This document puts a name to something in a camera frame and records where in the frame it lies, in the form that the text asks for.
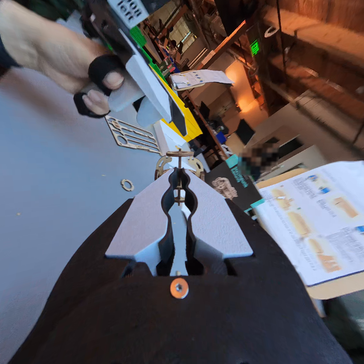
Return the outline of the open instruction manual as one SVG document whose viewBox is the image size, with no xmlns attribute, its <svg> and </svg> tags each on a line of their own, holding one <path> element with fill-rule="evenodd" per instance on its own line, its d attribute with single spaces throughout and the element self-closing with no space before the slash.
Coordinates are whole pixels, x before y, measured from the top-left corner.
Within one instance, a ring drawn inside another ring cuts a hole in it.
<svg viewBox="0 0 364 364">
<path fill-rule="evenodd" d="M 363 272 L 363 161 L 330 163 L 260 194 L 256 212 L 306 286 Z"/>
</svg>

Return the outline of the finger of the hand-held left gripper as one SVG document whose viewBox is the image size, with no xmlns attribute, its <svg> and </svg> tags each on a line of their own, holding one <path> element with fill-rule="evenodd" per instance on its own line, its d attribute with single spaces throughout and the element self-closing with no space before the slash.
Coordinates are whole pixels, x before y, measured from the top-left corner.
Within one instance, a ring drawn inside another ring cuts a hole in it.
<svg viewBox="0 0 364 364">
<path fill-rule="evenodd" d="M 134 91 L 131 101 L 132 104 L 139 104 L 137 122 L 141 126 L 148 126 L 164 119 L 167 123 L 173 122 L 181 135 L 186 136 L 187 127 L 184 113 L 167 90 L 167 86 L 147 64 L 130 37 L 120 28 L 119 33 L 123 45 L 130 53 L 127 61 L 125 56 L 120 56 L 120 58 L 137 86 L 137 91 Z"/>
</svg>

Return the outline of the green plastic bins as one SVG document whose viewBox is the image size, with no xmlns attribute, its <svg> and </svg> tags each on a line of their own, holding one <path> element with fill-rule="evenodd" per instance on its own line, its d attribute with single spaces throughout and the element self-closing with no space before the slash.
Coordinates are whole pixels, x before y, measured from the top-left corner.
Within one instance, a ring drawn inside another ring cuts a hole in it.
<svg viewBox="0 0 364 364">
<path fill-rule="evenodd" d="M 133 27 L 130 30 L 130 35 L 141 49 L 141 53 L 145 56 L 147 64 L 151 69 L 159 76 L 159 78 L 167 84 L 165 77 L 163 76 L 160 66 L 162 66 L 162 58 L 154 47 L 154 43 L 151 41 L 148 35 L 144 34 L 138 26 Z"/>
</svg>

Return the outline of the black wristwatch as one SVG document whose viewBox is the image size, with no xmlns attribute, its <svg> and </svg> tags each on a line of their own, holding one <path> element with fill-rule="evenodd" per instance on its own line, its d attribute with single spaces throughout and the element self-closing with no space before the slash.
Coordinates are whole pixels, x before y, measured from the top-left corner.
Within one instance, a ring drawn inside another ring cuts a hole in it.
<svg viewBox="0 0 364 364">
<path fill-rule="evenodd" d="M 7 52 L 2 38 L 0 38 L 0 76 L 2 77 L 12 67 L 21 68 L 21 66 Z"/>
</svg>

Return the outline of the round wooden model assembly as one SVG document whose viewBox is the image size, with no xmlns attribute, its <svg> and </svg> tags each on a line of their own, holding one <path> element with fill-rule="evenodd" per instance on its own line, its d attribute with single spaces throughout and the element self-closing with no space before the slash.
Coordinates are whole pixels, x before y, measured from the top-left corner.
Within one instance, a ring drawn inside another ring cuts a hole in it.
<svg viewBox="0 0 364 364">
<path fill-rule="evenodd" d="M 177 196 L 175 196 L 175 203 L 178 204 L 178 206 L 181 205 L 181 203 L 185 202 L 185 198 L 181 196 L 181 191 L 184 190 L 182 186 L 182 180 L 181 180 L 181 174 L 180 170 L 182 169 L 182 158 L 186 157 L 189 161 L 191 161 L 193 167 L 195 170 L 189 169 L 195 176 L 200 178 L 202 181 L 205 180 L 205 170 L 203 168 L 202 162 L 194 157 L 194 153 L 191 151 L 182 151 L 181 148 L 179 148 L 177 151 L 168 151 L 165 156 L 162 156 L 156 165 L 156 170 L 154 174 L 154 180 L 157 180 L 162 175 L 164 175 L 169 169 L 164 169 L 164 166 L 172 162 L 172 158 L 178 158 L 178 177 L 177 177 L 177 186 L 174 188 L 174 190 L 177 191 Z"/>
</svg>

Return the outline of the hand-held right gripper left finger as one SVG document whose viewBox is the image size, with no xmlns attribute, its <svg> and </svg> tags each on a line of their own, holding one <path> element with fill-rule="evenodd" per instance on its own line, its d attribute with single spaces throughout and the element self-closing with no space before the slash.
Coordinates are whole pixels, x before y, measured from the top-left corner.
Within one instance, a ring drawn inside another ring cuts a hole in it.
<svg viewBox="0 0 364 364">
<path fill-rule="evenodd" d="M 161 262 L 174 256 L 174 237 L 169 210 L 175 203 L 177 168 L 168 170 L 137 194 L 116 231 L 105 256 L 145 263 L 153 276 Z"/>
</svg>

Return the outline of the background manual on stand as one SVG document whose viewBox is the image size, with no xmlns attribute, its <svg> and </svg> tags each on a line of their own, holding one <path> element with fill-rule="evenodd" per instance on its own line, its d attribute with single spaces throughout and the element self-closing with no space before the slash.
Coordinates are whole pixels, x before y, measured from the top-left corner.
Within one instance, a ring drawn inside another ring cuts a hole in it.
<svg viewBox="0 0 364 364">
<path fill-rule="evenodd" d="M 223 71 L 190 70 L 170 75 L 172 88 L 177 91 L 194 89 L 207 83 L 234 84 Z"/>
</svg>

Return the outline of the white box lid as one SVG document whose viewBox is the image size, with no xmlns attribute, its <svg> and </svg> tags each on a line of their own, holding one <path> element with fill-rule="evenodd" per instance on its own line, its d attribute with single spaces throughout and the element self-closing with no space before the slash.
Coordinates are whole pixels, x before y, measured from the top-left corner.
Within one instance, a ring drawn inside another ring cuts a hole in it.
<svg viewBox="0 0 364 364">
<path fill-rule="evenodd" d="M 156 122 L 153 127 L 155 130 L 156 140 L 160 149 L 161 156 L 165 156 L 168 151 L 178 151 L 179 149 L 181 149 L 182 151 L 192 151 L 189 143 L 185 141 L 174 130 L 172 130 L 165 122 L 160 120 Z M 203 154 L 200 153 L 199 155 L 197 155 L 197 158 L 202 163 L 204 170 L 206 172 L 210 172 L 210 168 L 208 167 Z M 164 169 L 174 167 L 178 167 L 177 157 L 172 157 L 172 162 L 168 162 Z M 192 164 L 192 160 L 189 160 L 187 157 L 181 159 L 181 167 L 193 171 L 196 170 L 196 168 Z"/>
</svg>

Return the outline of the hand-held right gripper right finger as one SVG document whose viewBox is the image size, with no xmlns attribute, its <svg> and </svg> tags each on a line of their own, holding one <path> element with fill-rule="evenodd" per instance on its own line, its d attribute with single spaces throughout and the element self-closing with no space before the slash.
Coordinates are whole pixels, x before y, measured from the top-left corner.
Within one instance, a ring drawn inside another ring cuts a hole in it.
<svg viewBox="0 0 364 364">
<path fill-rule="evenodd" d="M 226 260 L 253 255 L 248 240 L 221 194 L 186 169 L 182 187 L 188 275 L 227 275 Z"/>
</svg>

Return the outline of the person's left hand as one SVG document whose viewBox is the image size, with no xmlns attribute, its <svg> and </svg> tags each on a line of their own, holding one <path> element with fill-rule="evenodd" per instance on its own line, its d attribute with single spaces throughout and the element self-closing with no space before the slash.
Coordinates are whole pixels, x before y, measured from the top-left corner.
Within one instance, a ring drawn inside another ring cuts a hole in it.
<svg viewBox="0 0 364 364">
<path fill-rule="evenodd" d="M 110 110 L 107 97 L 91 84 L 89 66 L 98 57 L 111 54 L 91 39 L 28 10 L 15 1 L 2 0 L 0 35 L 7 52 L 22 67 L 52 79 L 74 97 L 81 115 L 100 118 Z"/>
</svg>

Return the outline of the black model kit box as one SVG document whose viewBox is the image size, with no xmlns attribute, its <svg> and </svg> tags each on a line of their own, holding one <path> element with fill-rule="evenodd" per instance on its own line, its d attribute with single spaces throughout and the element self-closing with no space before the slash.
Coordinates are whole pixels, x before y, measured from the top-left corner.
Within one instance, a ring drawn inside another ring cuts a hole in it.
<svg viewBox="0 0 364 364">
<path fill-rule="evenodd" d="M 225 199 L 248 212 L 265 202 L 255 183 L 243 175 L 238 167 L 238 157 L 231 156 L 205 175 L 205 182 Z"/>
</svg>

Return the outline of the wooden parts fret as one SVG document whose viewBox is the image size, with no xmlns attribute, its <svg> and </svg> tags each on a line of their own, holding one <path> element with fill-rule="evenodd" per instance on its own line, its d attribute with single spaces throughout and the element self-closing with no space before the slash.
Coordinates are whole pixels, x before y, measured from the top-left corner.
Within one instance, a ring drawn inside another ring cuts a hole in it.
<svg viewBox="0 0 364 364">
<path fill-rule="evenodd" d="M 151 132 L 111 116 L 105 116 L 105 120 L 118 146 L 162 156 L 157 140 Z"/>
</svg>

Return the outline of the nested yellow plastic bins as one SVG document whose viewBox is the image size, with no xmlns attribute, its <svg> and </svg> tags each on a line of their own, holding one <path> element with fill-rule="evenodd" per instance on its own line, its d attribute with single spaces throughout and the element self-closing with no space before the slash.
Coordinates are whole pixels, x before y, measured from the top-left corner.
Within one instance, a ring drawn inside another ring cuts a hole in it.
<svg viewBox="0 0 364 364">
<path fill-rule="evenodd" d="M 166 124 L 170 129 L 172 129 L 174 132 L 176 132 L 180 137 L 182 137 L 186 142 L 191 141 L 192 139 L 196 138 L 200 134 L 202 134 L 202 130 L 199 127 L 197 121 L 195 120 L 194 116 L 192 115 L 192 112 L 189 108 L 185 107 L 185 104 L 183 100 L 175 93 L 175 91 L 159 76 L 158 74 L 155 74 L 159 80 L 166 86 L 167 91 L 170 93 L 170 96 L 173 98 L 173 100 L 177 103 L 179 108 L 184 114 L 185 118 L 185 125 L 187 134 L 183 136 L 180 131 L 177 129 L 174 122 L 167 123 L 164 119 L 161 119 L 161 122 Z"/>
</svg>

